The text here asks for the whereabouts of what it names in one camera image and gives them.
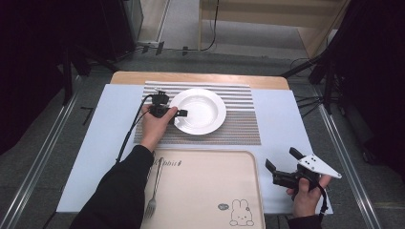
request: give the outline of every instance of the hand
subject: hand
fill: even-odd
[[[142,118],[142,140],[140,141],[140,145],[153,152],[166,131],[167,123],[169,123],[178,109],[177,107],[172,107],[163,117],[158,118],[148,112],[150,106],[152,105],[142,107],[142,113],[146,114]]]
[[[326,188],[331,180],[331,176],[323,175],[319,179],[322,188]],[[295,218],[309,217],[315,215],[316,205],[322,193],[318,187],[309,190],[309,180],[301,178],[299,181],[299,191],[294,199],[292,214]],[[287,189],[289,195],[294,194],[293,189]]]

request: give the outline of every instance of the black sleeve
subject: black sleeve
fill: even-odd
[[[322,229],[318,216],[294,218],[288,221],[289,229]]]
[[[144,190],[153,160],[148,149],[135,146],[125,160],[102,178],[70,228],[140,228]]]

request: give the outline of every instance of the fork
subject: fork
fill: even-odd
[[[155,213],[156,205],[157,205],[155,196],[156,196],[156,192],[158,190],[158,184],[159,184],[159,179],[160,179],[160,175],[161,175],[161,169],[163,169],[163,162],[164,162],[164,158],[161,157],[160,160],[159,160],[158,172],[156,173],[155,189],[153,191],[153,196],[149,200],[148,206],[146,207],[145,214],[143,216],[144,219],[151,218],[153,216],[153,214]]]

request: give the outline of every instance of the bunny illustration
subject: bunny illustration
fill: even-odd
[[[235,199],[232,202],[231,226],[253,226],[252,213],[245,199]]]

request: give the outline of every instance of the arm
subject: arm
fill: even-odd
[[[143,107],[142,112],[147,112],[148,108]],[[72,229],[140,228],[145,205],[144,189],[154,160],[152,152],[176,111],[177,108],[172,108],[162,118],[145,114],[140,145],[102,178],[96,192],[74,219]]]
[[[330,176],[322,176],[319,179],[319,184],[322,188],[330,182]],[[288,189],[287,193],[292,195],[294,190]],[[294,219],[288,221],[290,229],[321,229],[321,222],[317,215],[315,215],[316,205],[321,197],[321,191],[319,188],[309,190],[309,181],[305,178],[301,178],[299,181],[299,191],[294,199],[294,206],[292,214]]]

